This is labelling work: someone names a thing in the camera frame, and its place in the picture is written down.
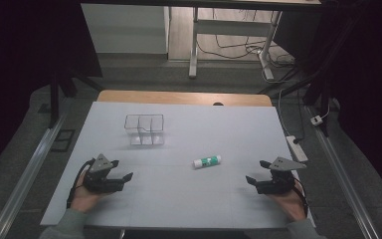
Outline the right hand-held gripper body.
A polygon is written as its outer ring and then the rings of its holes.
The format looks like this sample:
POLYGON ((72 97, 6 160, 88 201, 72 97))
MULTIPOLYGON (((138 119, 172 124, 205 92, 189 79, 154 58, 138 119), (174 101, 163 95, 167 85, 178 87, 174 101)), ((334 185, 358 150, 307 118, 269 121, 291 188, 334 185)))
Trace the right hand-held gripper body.
POLYGON ((270 181, 258 181, 259 194, 284 194, 294 188, 293 170, 306 168, 306 165, 278 156, 267 168, 272 175, 270 181))

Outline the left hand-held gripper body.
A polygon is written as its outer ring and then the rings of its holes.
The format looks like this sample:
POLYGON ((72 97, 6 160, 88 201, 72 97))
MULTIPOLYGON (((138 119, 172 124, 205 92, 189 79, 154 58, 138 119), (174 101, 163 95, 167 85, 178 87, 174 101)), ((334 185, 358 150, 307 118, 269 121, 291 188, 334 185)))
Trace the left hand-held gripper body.
POLYGON ((93 193, 105 194, 121 191, 124 183, 119 183, 118 179, 107 178, 113 168, 115 167, 112 167, 111 161, 101 153, 86 171, 83 186, 93 193))

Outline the clear plastic organizer box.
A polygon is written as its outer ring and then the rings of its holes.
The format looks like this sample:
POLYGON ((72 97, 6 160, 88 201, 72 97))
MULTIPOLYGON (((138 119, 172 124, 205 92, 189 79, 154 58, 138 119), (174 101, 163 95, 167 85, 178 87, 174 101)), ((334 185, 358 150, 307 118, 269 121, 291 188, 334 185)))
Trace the clear plastic organizer box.
POLYGON ((131 145, 162 145, 164 115, 127 115, 124 130, 131 145))

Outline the white green glue stick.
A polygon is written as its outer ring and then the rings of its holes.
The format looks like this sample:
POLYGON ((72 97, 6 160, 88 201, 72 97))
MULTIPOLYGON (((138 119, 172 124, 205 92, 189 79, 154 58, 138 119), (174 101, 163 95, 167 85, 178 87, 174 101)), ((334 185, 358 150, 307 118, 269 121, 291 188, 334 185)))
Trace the white green glue stick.
POLYGON ((218 165, 221 163, 221 161, 222 161, 222 157, 220 155, 214 155, 214 156, 194 160, 193 166, 195 169, 200 169, 200 168, 218 165))

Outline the person's left hand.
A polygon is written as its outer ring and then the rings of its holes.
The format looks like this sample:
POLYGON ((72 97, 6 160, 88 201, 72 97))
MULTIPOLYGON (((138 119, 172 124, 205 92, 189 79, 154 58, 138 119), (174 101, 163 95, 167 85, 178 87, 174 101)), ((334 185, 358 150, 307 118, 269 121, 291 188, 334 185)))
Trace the person's left hand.
POLYGON ((75 186, 74 197, 70 208, 82 213, 90 212, 97 203, 107 196, 106 194, 89 192, 84 186, 85 173, 83 172, 75 186))

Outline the person's right hand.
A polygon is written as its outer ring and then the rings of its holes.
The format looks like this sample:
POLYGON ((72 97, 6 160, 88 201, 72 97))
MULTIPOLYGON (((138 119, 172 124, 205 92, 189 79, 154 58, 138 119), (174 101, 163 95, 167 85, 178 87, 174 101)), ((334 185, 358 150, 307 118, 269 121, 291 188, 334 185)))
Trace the person's right hand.
POLYGON ((292 189, 285 194, 269 194, 268 198, 281 208, 291 222, 301 221, 307 218, 302 199, 298 195, 301 191, 302 188, 297 183, 295 190, 292 189))

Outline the white power strip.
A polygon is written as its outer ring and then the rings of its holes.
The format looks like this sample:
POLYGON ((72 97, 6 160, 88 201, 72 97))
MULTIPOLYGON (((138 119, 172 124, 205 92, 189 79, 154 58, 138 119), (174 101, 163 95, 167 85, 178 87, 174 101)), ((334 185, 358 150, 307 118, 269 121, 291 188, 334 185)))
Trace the white power strip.
POLYGON ((288 144, 290 150, 292 151, 293 155, 295 156, 295 158, 299 162, 308 161, 308 158, 307 158, 305 152, 303 151, 302 147, 299 144, 298 139, 295 136, 293 136, 293 135, 287 136, 286 141, 287 141, 287 144, 288 144))

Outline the white board table cover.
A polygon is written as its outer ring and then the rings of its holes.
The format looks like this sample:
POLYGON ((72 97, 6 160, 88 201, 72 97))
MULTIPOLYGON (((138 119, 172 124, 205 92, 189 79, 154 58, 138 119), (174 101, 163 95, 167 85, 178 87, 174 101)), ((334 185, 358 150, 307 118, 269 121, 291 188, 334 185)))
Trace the white board table cover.
POLYGON ((79 169, 101 153, 119 160, 111 177, 133 176, 91 211, 92 226, 247 230, 287 224, 281 209, 246 180, 270 179, 260 160, 290 156, 273 107, 93 103, 43 224, 60 221, 79 169), (130 144, 125 117, 146 114, 164 115, 162 145, 130 144), (220 164, 194 168, 194 160, 214 155, 222 157, 220 164))

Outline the black metal stand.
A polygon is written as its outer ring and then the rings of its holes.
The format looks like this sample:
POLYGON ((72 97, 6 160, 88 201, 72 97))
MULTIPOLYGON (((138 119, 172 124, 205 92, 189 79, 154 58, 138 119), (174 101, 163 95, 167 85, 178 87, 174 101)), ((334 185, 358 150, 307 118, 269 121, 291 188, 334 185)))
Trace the black metal stand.
POLYGON ((296 57, 296 63, 277 83, 260 90, 260 94, 277 89, 286 80, 304 71, 305 78, 285 88, 281 95, 288 95, 309 85, 302 98, 303 103, 312 106, 321 98, 320 112, 326 115, 332 68, 338 62, 338 55, 358 20, 359 17, 354 13, 343 11, 282 12, 275 39, 296 57))
POLYGON ((77 94, 78 90, 75 86, 74 79, 80 80, 99 93, 104 90, 103 86, 73 68, 55 71, 50 82, 51 117, 49 128, 53 128, 60 118, 59 91, 62 91, 67 98, 73 98, 77 94))

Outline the wooden table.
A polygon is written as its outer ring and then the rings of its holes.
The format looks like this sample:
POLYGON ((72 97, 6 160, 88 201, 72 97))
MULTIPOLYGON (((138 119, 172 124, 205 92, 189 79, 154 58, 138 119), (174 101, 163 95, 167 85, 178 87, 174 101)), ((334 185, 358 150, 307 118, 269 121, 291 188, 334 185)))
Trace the wooden table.
POLYGON ((224 106, 230 107, 271 107, 273 105, 271 99, 266 95, 116 90, 101 91, 97 97, 97 101, 105 103, 198 106, 212 106, 213 103, 222 103, 224 106))

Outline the dark curtain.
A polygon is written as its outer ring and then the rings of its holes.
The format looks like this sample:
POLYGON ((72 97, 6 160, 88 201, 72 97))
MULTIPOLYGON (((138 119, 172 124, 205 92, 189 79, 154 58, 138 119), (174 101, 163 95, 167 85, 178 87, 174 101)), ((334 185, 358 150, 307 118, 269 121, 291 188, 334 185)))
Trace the dark curtain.
POLYGON ((382 0, 322 0, 359 17, 331 72, 342 129, 382 177, 382 0))
POLYGON ((0 0, 0 154, 57 74, 99 77, 82 0, 0 0))

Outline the white cabinet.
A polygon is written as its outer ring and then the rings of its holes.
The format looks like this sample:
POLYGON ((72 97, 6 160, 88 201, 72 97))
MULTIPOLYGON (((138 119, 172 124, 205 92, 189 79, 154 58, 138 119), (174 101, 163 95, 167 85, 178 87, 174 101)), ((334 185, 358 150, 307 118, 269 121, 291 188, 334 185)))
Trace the white cabinet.
POLYGON ((168 52, 167 7, 84 3, 82 9, 98 53, 168 52))

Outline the black floor frame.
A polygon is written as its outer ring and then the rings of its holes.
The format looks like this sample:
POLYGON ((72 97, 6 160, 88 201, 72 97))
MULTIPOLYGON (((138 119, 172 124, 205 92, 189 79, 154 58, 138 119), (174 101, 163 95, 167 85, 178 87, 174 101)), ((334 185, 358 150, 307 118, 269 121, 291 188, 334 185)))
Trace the black floor frame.
POLYGON ((61 129, 51 147, 52 152, 67 152, 75 136, 74 129, 61 129))

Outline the metal floor rail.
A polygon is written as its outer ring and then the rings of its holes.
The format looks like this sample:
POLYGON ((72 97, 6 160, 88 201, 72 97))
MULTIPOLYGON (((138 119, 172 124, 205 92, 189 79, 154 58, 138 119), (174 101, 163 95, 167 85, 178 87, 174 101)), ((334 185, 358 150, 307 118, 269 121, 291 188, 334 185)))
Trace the metal floor rail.
POLYGON ((11 192, 9 199, 0 213, 0 239, 5 239, 8 234, 68 113, 69 109, 63 108, 54 126, 45 131, 29 163, 11 192))
POLYGON ((357 193, 354 184, 348 175, 341 157, 332 143, 329 136, 326 136, 318 125, 308 123, 309 127, 314 131, 322 150, 330 164, 330 167, 339 183, 339 186, 345 196, 345 199, 351 208, 354 218, 365 239, 381 239, 381 236, 364 204, 361 197, 357 193))

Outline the white desk frame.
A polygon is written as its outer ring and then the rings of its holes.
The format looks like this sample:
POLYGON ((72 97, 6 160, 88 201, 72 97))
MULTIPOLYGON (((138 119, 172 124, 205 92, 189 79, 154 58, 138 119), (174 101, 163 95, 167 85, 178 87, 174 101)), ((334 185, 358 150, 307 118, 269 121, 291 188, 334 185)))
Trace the white desk frame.
POLYGON ((264 37, 265 44, 261 50, 257 51, 257 56, 263 68, 263 76, 266 80, 274 79, 273 72, 268 63, 268 53, 272 44, 281 11, 274 11, 269 23, 265 22, 245 22, 245 21, 227 21, 215 19, 199 19, 199 8, 193 8, 192 25, 192 45, 189 65, 189 78, 195 79, 197 75, 197 53, 198 35, 224 35, 224 36, 245 36, 245 37, 264 37))

